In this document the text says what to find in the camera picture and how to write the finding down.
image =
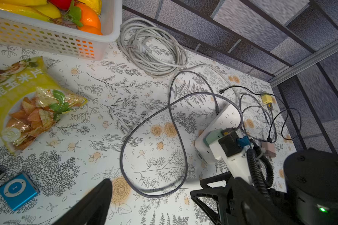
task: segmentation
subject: green leaf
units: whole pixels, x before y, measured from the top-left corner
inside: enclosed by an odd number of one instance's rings
[[[60,104],[59,103],[53,103],[53,104],[50,104],[49,107],[53,111],[58,111],[60,109]]]
[[[58,116],[62,114],[63,112],[69,111],[71,108],[69,107],[69,104],[67,102],[64,102],[60,109],[58,109],[56,112],[54,112],[54,120],[58,120]]]
[[[58,90],[53,90],[53,96],[54,96],[54,98],[56,98],[60,102],[60,104],[64,103],[65,95],[64,95],[63,92],[58,91]]]
[[[74,0],[71,1],[69,10],[65,13],[64,18],[72,21],[79,27],[82,27],[83,24],[80,22],[81,19],[81,8],[74,6]]]
[[[37,62],[29,62],[29,67],[38,67],[39,64]]]

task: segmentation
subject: blue connector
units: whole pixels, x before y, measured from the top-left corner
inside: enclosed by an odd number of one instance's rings
[[[243,148],[243,147],[245,147],[245,146],[247,146],[247,145],[250,145],[249,137],[248,137],[248,136],[244,136],[244,137],[238,139],[238,140],[237,140],[237,143],[238,143],[238,145],[239,145],[241,148]]]

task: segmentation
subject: banana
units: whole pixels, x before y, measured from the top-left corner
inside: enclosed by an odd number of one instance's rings
[[[0,0],[0,2],[21,6],[37,6],[46,4],[46,0]]]
[[[80,0],[82,3],[85,3],[85,5],[89,6],[91,9],[93,9],[98,15],[100,15],[101,12],[101,0]]]
[[[52,19],[61,17],[60,10],[50,2],[48,4],[35,6],[33,8]]]
[[[31,17],[34,19],[43,20],[46,22],[51,22],[51,19],[48,16],[45,16],[43,14],[40,14],[36,9],[32,7],[26,7],[26,6],[19,6],[19,5],[13,5],[13,4],[7,4],[7,3],[0,3],[0,9],[4,11],[8,11],[11,13],[19,14],[22,16]]]

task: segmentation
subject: yellow adapter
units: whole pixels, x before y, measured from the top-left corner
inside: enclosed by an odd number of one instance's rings
[[[266,105],[266,104],[272,103],[273,99],[270,95],[262,95],[262,101]]]

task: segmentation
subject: gray power cord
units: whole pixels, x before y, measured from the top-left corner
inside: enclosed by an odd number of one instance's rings
[[[130,23],[135,20],[141,23]],[[137,32],[131,36],[128,45],[125,46],[124,40],[126,34],[131,34],[133,31]],[[155,57],[150,48],[145,45],[148,40],[153,38],[157,39],[169,49],[174,59],[171,63]],[[117,39],[117,43],[120,50],[122,50],[137,67],[154,78],[163,78],[171,74],[176,74],[179,71],[178,69],[185,68],[188,62],[187,53],[173,36],[165,30],[158,28],[149,20],[140,17],[131,18],[121,25],[120,36]]]
[[[213,96],[214,98],[215,97],[219,97],[227,102],[229,102],[230,104],[232,104],[239,112],[239,115],[240,115],[240,123],[238,125],[238,127],[235,128],[235,130],[238,130],[242,124],[243,124],[243,114],[241,113],[239,107],[234,104],[234,102],[230,101],[229,99],[227,99],[226,97],[223,97],[221,95],[218,95],[218,94],[214,94],[214,93],[210,93],[210,92],[194,92],[194,93],[190,93],[190,94],[187,94],[185,95],[184,97],[181,97],[180,99],[174,101],[173,103],[170,103],[170,100],[171,100],[171,91],[172,91],[172,87],[173,87],[173,83],[176,79],[176,77],[178,75],[180,75],[181,73],[185,73],[185,72],[189,72],[189,73],[193,73],[199,77],[201,77],[199,74],[195,73],[195,72],[192,72],[192,71],[181,71],[180,73],[178,73],[174,79],[172,80],[171,82],[171,88],[170,88],[170,92],[169,92],[169,101],[168,101],[168,106],[166,106],[165,108],[157,111],[156,113],[154,113],[153,115],[149,116],[148,118],[146,118],[143,122],[141,122],[126,138],[125,142],[123,143],[123,147],[122,147],[122,150],[120,152],[120,161],[119,161],[119,164],[120,164],[120,170],[121,170],[121,173],[124,177],[124,179],[126,180],[126,182],[129,184],[129,186],[134,190],[136,191],[138,194],[144,196],[144,197],[147,197],[147,198],[160,198],[160,197],[164,197],[164,196],[168,196],[170,194],[173,194],[174,192],[176,192],[177,190],[179,190],[179,188],[184,184],[186,178],[187,178],[187,174],[188,174],[188,159],[187,159],[187,155],[186,155],[186,152],[185,152],[185,148],[184,148],[184,144],[183,144],[183,141],[182,141],[182,138],[180,137],[180,133],[178,131],[178,128],[175,124],[175,121],[173,119],[173,115],[171,114],[171,106],[175,105],[176,103],[178,103],[179,101],[181,100],[184,100],[186,99],[187,97],[190,97],[190,96],[193,96],[193,95],[211,95]],[[185,163],[185,173],[184,173],[184,177],[183,177],[183,180],[181,181],[181,183],[173,190],[167,192],[167,193],[164,193],[164,194],[158,194],[158,195],[150,195],[150,194],[147,194],[147,193],[144,193],[143,191],[139,190],[137,187],[135,187],[131,181],[129,180],[129,178],[126,176],[126,173],[124,171],[124,165],[123,165],[123,158],[124,158],[124,150],[125,150],[125,147],[126,147],[126,144],[127,142],[130,140],[130,138],[132,137],[132,135],[136,132],[136,130],[138,130],[139,127],[141,127],[143,124],[145,124],[149,119],[153,118],[155,115],[161,113],[162,111],[164,110],[167,110],[169,109],[169,114],[170,114],[170,117],[171,117],[171,120],[174,124],[174,127],[176,129],[176,132],[178,134],[178,137],[179,137],[179,141],[180,141],[180,144],[182,146],[182,149],[183,149],[183,153],[184,153],[184,163]],[[153,191],[158,191],[158,190],[163,190],[164,188],[166,187],[163,187],[163,188],[160,188],[160,189],[155,189],[155,190],[149,190],[150,192],[153,192]]]

